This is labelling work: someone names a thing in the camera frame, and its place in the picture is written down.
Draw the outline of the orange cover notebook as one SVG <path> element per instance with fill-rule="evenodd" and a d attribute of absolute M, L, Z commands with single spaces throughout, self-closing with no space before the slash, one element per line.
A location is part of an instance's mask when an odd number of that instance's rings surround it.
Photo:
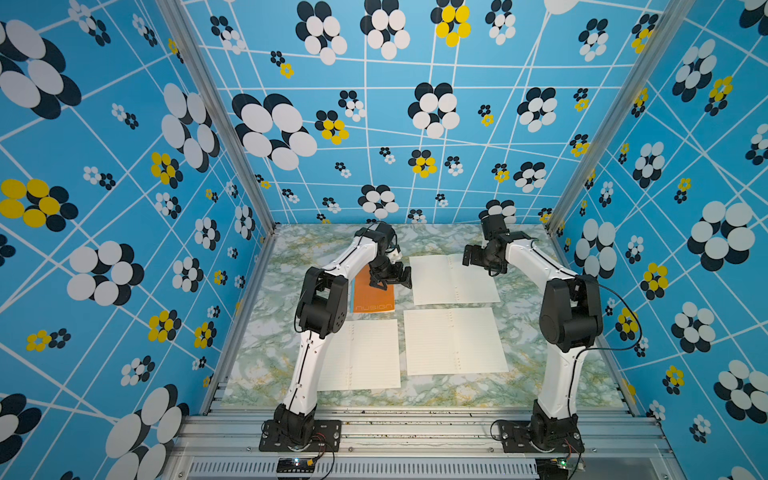
<path fill-rule="evenodd" d="M 388 313 L 395 311 L 393 286 L 386 290 L 370 285 L 370 268 L 365 265 L 354 281 L 351 310 L 355 314 Z"/>

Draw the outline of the green cover notebook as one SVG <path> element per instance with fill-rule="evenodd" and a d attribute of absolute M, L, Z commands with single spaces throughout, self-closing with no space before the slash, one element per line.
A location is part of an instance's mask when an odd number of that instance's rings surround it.
<path fill-rule="evenodd" d="M 401 386 L 395 319 L 348 321 L 325 343 L 319 391 L 381 390 Z"/>
<path fill-rule="evenodd" d="M 461 254 L 412 256 L 414 304 L 471 304 L 500 301 L 495 280 L 479 266 L 464 266 Z"/>

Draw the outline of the lined notebook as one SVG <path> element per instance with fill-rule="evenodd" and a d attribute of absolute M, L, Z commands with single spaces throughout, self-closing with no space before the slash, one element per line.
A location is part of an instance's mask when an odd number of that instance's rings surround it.
<path fill-rule="evenodd" d="M 508 370 L 489 307 L 407 310 L 404 327 L 410 376 Z"/>

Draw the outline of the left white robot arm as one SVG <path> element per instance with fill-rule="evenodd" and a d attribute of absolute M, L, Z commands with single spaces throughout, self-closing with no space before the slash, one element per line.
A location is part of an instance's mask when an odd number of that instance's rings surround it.
<path fill-rule="evenodd" d="M 290 386 L 274 412 L 280 435 L 295 446 L 306 446 L 314 435 L 326 347 L 348 316 L 349 283 L 365 266 L 374 288 L 412 287 L 411 268 L 402 262 L 397 233 L 386 222 L 357 230 L 351 244 L 334 260 L 305 273 L 294 316 L 300 349 Z"/>

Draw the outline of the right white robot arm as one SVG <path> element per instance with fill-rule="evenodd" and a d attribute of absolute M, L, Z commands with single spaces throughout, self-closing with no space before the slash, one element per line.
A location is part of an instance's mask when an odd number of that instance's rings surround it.
<path fill-rule="evenodd" d="M 495 234 L 484 246 L 467 245 L 462 263 L 482 267 L 490 274 L 515 267 L 541 290 L 539 329 L 548 350 L 542 388 L 532 410 L 530 438 L 543 451 L 564 443 L 583 452 L 576 393 L 586 352 L 603 331 L 598 282 L 549 258 L 522 232 Z"/>

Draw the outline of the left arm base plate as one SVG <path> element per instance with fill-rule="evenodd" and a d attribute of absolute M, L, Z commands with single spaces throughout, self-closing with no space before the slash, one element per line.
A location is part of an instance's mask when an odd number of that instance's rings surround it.
<path fill-rule="evenodd" d="M 277 453 L 338 452 L 341 433 L 342 422 L 338 420 L 312 420 L 298 429 L 266 420 L 258 449 Z"/>

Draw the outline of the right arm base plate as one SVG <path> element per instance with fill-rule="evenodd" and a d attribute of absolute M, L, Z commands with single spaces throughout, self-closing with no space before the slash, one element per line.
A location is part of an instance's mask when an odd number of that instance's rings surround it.
<path fill-rule="evenodd" d="M 585 447 L 577 423 L 572 419 L 529 422 L 498 420 L 494 425 L 505 453 L 567 454 L 583 453 Z"/>

